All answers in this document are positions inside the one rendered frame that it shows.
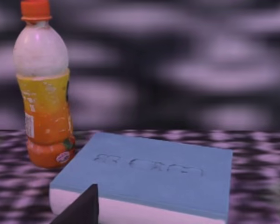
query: juice bottle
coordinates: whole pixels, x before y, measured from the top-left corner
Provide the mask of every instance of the juice bottle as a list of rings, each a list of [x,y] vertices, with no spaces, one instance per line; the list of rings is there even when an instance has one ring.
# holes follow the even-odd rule
[[[24,101],[28,154],[39,167],[62,167],[75,150],[67,48],[49,25],[49,0],[23,0],[21,12],[26,26],[14,46],[14,63]]]

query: patterned tablecloth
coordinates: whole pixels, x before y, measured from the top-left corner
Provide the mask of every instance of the patterned tablecloth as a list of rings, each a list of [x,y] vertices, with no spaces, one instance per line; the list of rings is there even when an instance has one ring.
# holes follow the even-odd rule
[[[81,148],[96,131],[76,131]],[[280,133],[125,130],[115,133],[234,151],[229,224],[280,224]],[[60,171],[29,162],[24,131],[0,131],[0,224],[49,224],[49,183]]]

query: patterned fabric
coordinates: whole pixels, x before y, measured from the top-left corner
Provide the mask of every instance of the patterned fabric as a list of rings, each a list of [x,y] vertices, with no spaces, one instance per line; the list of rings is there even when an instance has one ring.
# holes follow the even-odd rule
[[[81,148],[97,131],[76,131]],[[234,150],[229,224],[280,224],[280,133],[125,130],[115,133]],[[0,131],[0,224],[48,224],[60,171],[29,162],[24,131]]]

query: black object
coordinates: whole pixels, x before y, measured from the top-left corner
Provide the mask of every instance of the black object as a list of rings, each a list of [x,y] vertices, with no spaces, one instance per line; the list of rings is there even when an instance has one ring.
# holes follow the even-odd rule
[[[98,185],[91,185],[51,224],[98,224]]]

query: barcode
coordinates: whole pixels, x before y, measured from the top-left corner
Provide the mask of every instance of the barcode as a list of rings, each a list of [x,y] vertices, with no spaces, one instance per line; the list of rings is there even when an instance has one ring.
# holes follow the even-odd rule
[[[34,138],[34,118],[27,113],[25,113],[25,128],[27,136]]]

